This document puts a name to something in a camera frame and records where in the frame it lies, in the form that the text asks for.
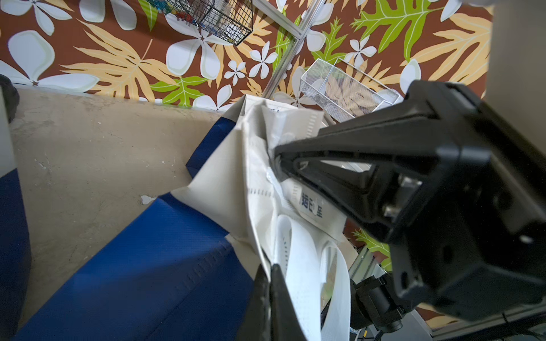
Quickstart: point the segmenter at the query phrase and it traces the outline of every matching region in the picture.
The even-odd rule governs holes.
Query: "screw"
[[[391,220],[396,219],[398,214],[400,213],[400,208],[393,206],[391,204],[386,204],[383,206],[383,216],[386,218],[390,218]]]

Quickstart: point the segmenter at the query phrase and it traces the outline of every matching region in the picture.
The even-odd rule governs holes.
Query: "metal pole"
[[[257,9],[262,11],[266,16],[275,21],[279,26],[284,28],[289,32],[294,38],[302,38],[302,30],[300,27],[296,26],[289,18],[285,17],[279,10],[277,10],[272,4],[267,0],[253,0],[252,4],[256,6]]]
[[[305,37],[307,36],[307,33],[309,32],[309,29],[311,28],[318,12],[321,10],[323,3],[324,0],[313,0],[311,7],[307,11],[305,18],[299,26],[302,31],[301,38],[294,39],[294,43],[290,45],[287,53],[282,56],[281,63],[277,66],[277,68],[271,75],[271,79],[269,80],[268,85],[265,87],[262,93],[262,97],[271,98],[271,96],[273,96],[273,94],[275,93],[278,84],[282,80],[282,75],[288,70],[288,65],[296,56],[296,52],[298,52],[298,50],[300,50],[303,46],[303,43],[305,42]]]

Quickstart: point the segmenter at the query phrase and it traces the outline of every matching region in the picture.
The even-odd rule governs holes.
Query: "white plastic wrapper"
[[[230,232],[227,239],[237,256],[245,258],[240,261],[249,272],[255,273],[259,261],[270,278],[271,264],[281,265],[308,341],[347,340],[349,275],[337,247],[340,241],[347,243],[345,217],[298,182],[280,184],[270,161],[277,145],[316,136],[324,126],[322,113],[253,96],[232,108],[226,116],[238,117],[235,128],[192,183],[171,193]],[[248,262],[251,250],[258,259]],[[327,277],[333,279],[332,313],[321,331],[321,291]]]

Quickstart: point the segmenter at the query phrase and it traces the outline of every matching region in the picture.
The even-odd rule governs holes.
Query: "metal bracket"
[[[291,22],[291,20],[285,17],[278,9],[276,9],[272,4],[267,0],[253,0],[254,6],[257,9],[262,11],[266,16],[275,21],[279,26],[284,28],[288,33],[290,33],[295,39],[303,38],[303,31],[296,24]]]

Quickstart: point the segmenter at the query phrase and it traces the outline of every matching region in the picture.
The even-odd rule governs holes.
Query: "beige tabletop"
[[[31,240],[22,326],[149,204],[187,185],[215,112],[19,88],[10,124]]]

